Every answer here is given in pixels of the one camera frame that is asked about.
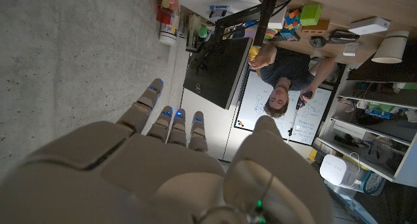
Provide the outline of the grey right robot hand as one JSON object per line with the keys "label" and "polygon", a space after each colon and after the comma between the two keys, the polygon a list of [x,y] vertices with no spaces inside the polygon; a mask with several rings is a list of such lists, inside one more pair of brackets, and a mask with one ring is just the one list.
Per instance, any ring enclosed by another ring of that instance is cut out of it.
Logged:
{"label": "grey right robot hand", "polygon": [[202,112],[163,108],[155,79],[117,121],[82,126],[28,155],[1,181],[2,223],[333,223],[317,171],[260,117],[224,169]]}

